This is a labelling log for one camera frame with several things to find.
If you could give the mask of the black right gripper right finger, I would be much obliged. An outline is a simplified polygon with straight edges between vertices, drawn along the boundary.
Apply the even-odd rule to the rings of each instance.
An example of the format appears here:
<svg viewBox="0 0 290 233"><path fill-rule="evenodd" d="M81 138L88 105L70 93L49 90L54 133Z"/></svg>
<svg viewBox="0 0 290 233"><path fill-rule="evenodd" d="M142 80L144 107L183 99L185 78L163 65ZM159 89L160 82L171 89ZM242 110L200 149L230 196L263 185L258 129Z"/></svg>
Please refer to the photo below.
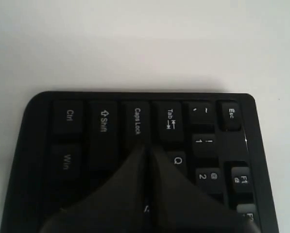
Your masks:
<svg viewBox="0 0 290 233"><path fill-rule="evenodd" d="M149 152L152 223L157 233L257 233L249 218L232 211L193 185L160 146Z"/></svg>

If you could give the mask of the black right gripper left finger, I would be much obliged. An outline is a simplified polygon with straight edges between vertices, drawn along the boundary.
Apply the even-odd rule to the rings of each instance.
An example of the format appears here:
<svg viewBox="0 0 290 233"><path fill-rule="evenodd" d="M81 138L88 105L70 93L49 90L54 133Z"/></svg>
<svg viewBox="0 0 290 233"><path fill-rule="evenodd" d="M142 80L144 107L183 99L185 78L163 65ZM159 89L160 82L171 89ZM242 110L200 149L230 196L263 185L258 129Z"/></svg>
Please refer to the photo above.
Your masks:
<svg viewBox="0 0 290 233"><path fill-rule="evenodd" d="M146 148L134 147L96 191L51 216L42 233L140 233L143 226Z"/></svg>

